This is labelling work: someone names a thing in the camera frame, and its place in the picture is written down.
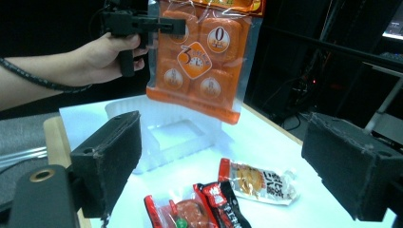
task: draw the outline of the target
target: white tabletop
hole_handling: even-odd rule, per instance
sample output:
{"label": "white tabletop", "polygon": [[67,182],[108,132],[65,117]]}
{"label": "white tabletop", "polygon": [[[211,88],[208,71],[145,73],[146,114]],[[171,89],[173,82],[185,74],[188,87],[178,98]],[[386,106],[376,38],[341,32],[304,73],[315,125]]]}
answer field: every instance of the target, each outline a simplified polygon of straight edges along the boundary
{"label": "white tabletop", "polygon": [[[108,103],[60,109],[71,150],[107,122],[105,106]],[[108,227],[151,227],[144,207],[145,196],[216,181],[221,158],[267,169],[295,168],[297,171],[300,197],[289,206],[239,198],[240,210],[252,227],[392,227],[395,214],[390,210],[383,222],[354,221],[301,157],[301,144],[245,106],[239,123],[223,123],[222,131],[220,141],[214,146],[141,175],[131,175]],[[101,227],[98,219],[92,219],[91,223],[93,227]]]}

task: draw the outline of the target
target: plastic bag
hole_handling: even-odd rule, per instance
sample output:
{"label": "plastic bag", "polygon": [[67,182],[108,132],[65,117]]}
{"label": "plastic bag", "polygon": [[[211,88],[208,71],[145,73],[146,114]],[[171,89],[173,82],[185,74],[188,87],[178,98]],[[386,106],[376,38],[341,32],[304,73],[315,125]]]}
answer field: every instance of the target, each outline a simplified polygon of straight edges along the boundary
{"label": "plastic bag", "polygon": [[236,124],[265,0],[149,1],[152,16],[184,19],[186,34],[159,33],[149,51],[150,99]]}
{"label": "plastic bag", "polygon": [[228,181],[149,195],[144,204],[154,228],[251,227]]}
{"label": "plastic bag", "polygon": [[230,181],[237,197],[271,204],[289,205],[297,199],[296,174],[293,170],[279,172],[223,158],[219,181]]}

